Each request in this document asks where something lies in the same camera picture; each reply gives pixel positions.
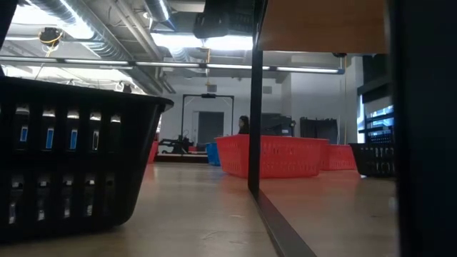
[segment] woman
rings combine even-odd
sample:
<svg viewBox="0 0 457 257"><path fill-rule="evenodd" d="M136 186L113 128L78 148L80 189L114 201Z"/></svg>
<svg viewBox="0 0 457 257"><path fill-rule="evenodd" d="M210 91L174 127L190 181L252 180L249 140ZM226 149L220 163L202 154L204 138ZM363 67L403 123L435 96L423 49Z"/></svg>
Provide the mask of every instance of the woman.
<svg viewBox="0 0 457 257"><path fill-rule="evenodd" d="M249 134L249 118L247 116L240 117L238 126L240 127L238 134Z"/></svg>

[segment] black plastic basket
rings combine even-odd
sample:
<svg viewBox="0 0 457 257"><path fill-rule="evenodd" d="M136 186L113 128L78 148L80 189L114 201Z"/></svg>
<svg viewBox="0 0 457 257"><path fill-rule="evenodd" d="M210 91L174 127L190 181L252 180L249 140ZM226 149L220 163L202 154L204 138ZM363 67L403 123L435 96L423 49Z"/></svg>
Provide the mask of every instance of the black plastic basket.
<svg viewBox="0 0 457 257"><path fill-rule="evenodd" d="M392 143L350 143L358 172L364 176L395 176Z"/></svg>
<svg viewBox="0 0 457 257"><path fill-rule="evenodd" d="M0 78L0 241L126 222L168 99Z"/></svg>

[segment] blue bin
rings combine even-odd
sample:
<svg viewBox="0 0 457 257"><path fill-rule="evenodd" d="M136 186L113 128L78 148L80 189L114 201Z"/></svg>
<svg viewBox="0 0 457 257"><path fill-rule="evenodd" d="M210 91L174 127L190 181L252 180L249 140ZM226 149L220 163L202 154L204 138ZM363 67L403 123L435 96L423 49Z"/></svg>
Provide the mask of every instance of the blue bin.
<svg viewBox="0 0 457 257"><path fill-rule="evenodd" d="M208 154L208 163L212 166L220 166L219 153L217 151L217 143L206 144L206 154Z"/></svg>

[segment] red plastic basket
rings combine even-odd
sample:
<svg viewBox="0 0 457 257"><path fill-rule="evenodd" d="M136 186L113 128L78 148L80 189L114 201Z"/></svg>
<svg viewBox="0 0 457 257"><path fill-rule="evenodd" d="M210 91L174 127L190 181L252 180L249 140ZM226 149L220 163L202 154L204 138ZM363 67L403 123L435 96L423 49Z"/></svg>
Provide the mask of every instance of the red plastic basket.
<svg viewBox="0 0 457 257"><path fill-rule="evenodd" d="M249 135L216 138L222 170L247 178ZM261 178L304 178L317 176L326 139L261 137Z"/></svg>
<svg viewBox="0 0 457 257"><path fill-rule="evenodd" d="M347 145L328 145L325 149L325 158L322 160L324 171L356 170L356 160L352 149Z"/></svg>
<svg viewBox="0 0 457 257"><path fill-rule="evenodd" d="M159 142L155 141L152 143L151 153L149 153L148 163L153 163L154 158L157 154L157 149L159 149Z"/></svg>

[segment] gray door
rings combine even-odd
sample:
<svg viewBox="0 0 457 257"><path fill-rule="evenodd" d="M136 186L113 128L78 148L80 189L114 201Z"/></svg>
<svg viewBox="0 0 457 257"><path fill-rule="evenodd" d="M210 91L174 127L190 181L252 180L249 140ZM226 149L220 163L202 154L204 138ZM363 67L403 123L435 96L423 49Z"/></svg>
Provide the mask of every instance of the gray door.
<svg viewBox="0 0 457 257"><path fill-rule="evenodd" d="M224 113L200 111L199 143L213 143L215 138L224 135Z"/></svg>

